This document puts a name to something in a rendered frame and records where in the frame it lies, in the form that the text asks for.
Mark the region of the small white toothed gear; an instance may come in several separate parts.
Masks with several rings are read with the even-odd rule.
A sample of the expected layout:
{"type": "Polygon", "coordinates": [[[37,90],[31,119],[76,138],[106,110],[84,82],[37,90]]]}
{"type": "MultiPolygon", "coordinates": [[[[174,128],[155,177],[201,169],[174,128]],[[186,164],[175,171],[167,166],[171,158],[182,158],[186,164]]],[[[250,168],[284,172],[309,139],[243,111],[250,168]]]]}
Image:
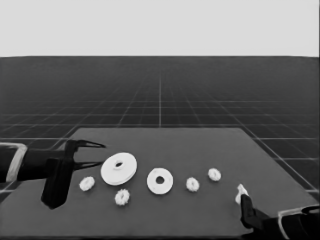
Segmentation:
{"type": "Polygon", "coordinates": [[[186,188],[190,192],[197,192],[200,188],[200,184],[197,179],[195,179],[194,177],[190,177],[186,181],[186,188]]]}
{"type": "Polygon", "coordinates": [[[82,191],[89,191],[95,184],[95,179],[92,176],[85,177],[80,183],[79,187],[82,191]]]}
{"type": "Polygon", "coordinates": [[[120,189],[115,195],[115,203],[118,206],[124,206],[129,202],[130,193],[127,189],[120,189]]]}
{"type": "Polygon", "coordinates": [[[208,170],[208,177],[209,177],[212,181],[218,182],[218,181],[221,180],[222,175],[221,175],[221,172],[220,172],[218,169],[216,169],[216,168],[210,168],[210,169],[208,170]]]}

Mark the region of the white round carrier with pins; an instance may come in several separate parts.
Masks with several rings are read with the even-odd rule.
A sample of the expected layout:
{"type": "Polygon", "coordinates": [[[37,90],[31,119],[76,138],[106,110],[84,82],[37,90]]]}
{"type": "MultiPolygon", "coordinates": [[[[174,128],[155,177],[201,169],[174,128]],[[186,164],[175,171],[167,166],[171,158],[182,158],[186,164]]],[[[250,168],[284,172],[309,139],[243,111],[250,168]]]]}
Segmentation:
{"type": "Polygon", "coordinates": [[[173,175],[165,168],[154,168],[147,176],[147,186],[156,195],[167,194],[173,187],[173,175]]]}

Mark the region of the large thick white disc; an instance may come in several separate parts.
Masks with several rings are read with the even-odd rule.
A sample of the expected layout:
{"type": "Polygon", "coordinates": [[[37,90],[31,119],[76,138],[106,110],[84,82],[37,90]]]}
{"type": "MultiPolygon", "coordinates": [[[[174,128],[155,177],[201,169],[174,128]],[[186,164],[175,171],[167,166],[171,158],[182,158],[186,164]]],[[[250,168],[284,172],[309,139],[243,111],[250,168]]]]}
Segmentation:
{"type": "Polygon", "coordinates": [[[119,152],[104,161],[100,174],[106,184],[118,186],[129,181],[136,171],[136,158],[131,153],[119,152]]]}

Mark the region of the small white T-shaped piece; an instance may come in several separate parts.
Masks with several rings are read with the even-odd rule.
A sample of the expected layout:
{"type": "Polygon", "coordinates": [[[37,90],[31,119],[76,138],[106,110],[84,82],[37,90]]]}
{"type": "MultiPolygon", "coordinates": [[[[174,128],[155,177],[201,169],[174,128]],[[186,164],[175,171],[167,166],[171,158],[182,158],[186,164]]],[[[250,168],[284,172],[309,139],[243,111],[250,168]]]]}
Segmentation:
{"type": "Polygon", "coordinates": [[[241,204],[241,196],[248,195],[248,191],[245,189],[245,187],[242,184],[238,185],[237,190],[238,190],[238,193],[235,197],[235,202],[237,204],[241,204]]]}

